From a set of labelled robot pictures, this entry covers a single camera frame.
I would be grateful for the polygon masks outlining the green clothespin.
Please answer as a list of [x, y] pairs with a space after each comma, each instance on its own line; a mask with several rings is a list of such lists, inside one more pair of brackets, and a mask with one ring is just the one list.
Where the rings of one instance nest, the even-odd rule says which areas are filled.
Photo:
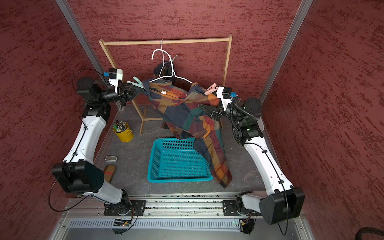
[[127, 81], [127, 83], [142, 89], [144, 88], [142, 81], [140, 81], [137, 77], [133, 77], [133, 80], [133, 82]]

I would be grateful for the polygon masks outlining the pink clothespin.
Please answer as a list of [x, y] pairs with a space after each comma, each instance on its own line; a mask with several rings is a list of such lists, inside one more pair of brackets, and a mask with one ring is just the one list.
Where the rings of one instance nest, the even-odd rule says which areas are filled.
[[209, 95], [209, 94], [212, 94], [214, 92], [216, 92], [218, 90], [218, 86], [216, 83], [213, 83], [206, 91], [205, 91], [205, 95]]

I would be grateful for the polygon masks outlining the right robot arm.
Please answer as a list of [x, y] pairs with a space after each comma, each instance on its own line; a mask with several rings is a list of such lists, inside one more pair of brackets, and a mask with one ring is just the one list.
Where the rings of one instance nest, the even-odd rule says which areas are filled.
[[261, 214], [269, 224], [288, 222], [300, 216], [305, 193], [285, 176], [268, 148], [261, 130], [262, 104], [257, 98], [223, 99], [217, 107], [199, 105], [214, 120], [227, 117], [236, 142], [254, 161], [265, 186], [265, 194], [249, 192], [238, 198], [238, 210]]

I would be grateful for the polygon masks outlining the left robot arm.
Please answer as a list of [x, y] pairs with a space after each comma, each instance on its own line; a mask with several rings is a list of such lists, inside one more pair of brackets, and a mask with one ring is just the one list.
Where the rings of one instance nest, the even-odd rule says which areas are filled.
[[126, 216], [134, 214], [135, 208], [125, 190], [118, 189], [105, 179], [104, 172], [94, 165], [94, 155], [102, 131], [107, 126], [111, 104], [126, 104], [144, 91], [138, 81], [124, 83], [111, 79], [101, 88], [102, 81], [83, 77], [77, 81], [77, 94], [86, 101], [80, 117], [81, 128], [68, 155], [51, 170], [54, 185], [64, 192], [93, 197], [105, 204], [105, 215]]

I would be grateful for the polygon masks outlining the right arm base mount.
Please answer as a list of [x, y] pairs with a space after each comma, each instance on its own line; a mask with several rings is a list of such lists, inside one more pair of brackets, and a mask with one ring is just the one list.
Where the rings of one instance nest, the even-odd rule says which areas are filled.
[[246, 209], [241, 200], [224, 200], [222, 204], [223, 213], [226, 217], [249, 217], [256, 215], [255, 211]]

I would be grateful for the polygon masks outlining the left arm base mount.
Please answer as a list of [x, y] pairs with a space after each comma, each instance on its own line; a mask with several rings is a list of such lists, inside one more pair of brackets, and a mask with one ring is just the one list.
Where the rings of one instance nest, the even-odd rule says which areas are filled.
[[104, 216], [142, 216], [146, 207], [146, 200], [130, 200], [128, 204], [105, 204]]

